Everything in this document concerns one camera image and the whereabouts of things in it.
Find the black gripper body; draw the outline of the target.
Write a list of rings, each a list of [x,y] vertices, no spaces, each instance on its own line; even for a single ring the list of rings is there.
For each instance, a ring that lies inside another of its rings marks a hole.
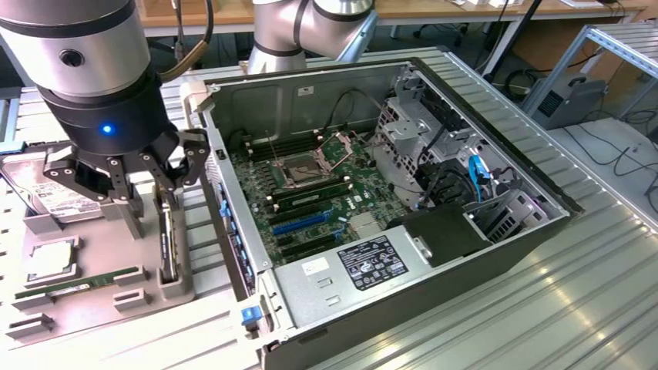
[[[95,155],[117,156],[149,147],[166,158],[177,146],[154,71],[142,73],[121,91],[71,97],[38,87],[39,95],[74,146]]]

